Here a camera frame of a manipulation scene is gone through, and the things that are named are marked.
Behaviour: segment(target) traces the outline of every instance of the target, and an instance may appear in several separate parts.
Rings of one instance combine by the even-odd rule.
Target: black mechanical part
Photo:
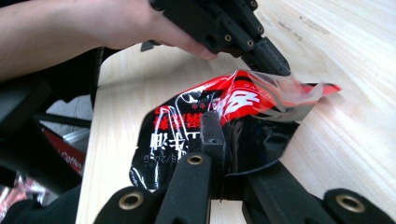
[[[290,66],[254,15],[256,1],[150,0],[153,8],[213,53],[227,52],[253,71],[288,76]]]
[[[386,213],[363,196],[348,189],[332,189],[326,192],[323,207],[337,223],[395,223]]]
[[[127,187],[117,191],[96,217],[94,224],[154,223],[166,188],[151,193]]]
[[[219,116],[216,111],[205,112],[201,116],[201,145],[203,153],[212,159],[212,199],[223,199],[223,178],[229,154],[224,134],[222,132]]]
[[[249,223],[335,223],[281,162],[247,175],[244,202]]]
[[[203,153],[188,153],[180,159],[156,224],[209,222],[211,165]]]
[[[154,49],[154,46],[160,46],[161,44],[154,41],[154,40],[149,40],[146,42],[142,43],[142,46],[140,47],[140,52],[149,50],[149,49]]]

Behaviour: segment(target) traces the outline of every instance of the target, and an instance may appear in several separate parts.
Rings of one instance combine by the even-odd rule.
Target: fingers
[[[158,24],[161,29],[158,30],[157,36],[160,43],[168,46],[175,46],[184,49],[187,52],[206,60],[212,60],[217,57],[216,54],[210,52],[205,45],[195,41],[191,36],[178,28],[168,19],[161,20]]]

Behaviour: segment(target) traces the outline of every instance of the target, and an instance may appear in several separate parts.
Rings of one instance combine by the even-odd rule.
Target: wood grain
[[[396,3],[258,1],[265,34],[304,82],[343,90],[314,107],[282,162],[312,194],[352,189],[396,219]],[[126,49],[103,65],[77,223],[92,223],[128,171],[143,117],[173,95],[236,68],[179,49]],[[240,203],[213,202],[211,223],[244,223]]]

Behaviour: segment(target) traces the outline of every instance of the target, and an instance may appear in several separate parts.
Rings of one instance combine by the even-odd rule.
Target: human arm
[[[33,0],[0,8],[0,82],[101,46],[125,49],[155,39],[205,59],[195,42],[148,0]]]

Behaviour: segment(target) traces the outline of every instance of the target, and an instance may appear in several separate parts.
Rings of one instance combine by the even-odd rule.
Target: plastic packaging
[[[143,120],[130,170],[133,184],[159,189],[177,161],[199,139],[201,116],[216,110],[226,138],[226,175],[242,175],[278,160],[301,121],[320,97],[341,89],[304,84],[293,77],[237,70],[176,95]]]
[[[54,193],[48,191],[33,179],[18,175],[14,188],[0,187],[0,223],[14,203],[32,199],[46,206],[56,198],[57,196]]]

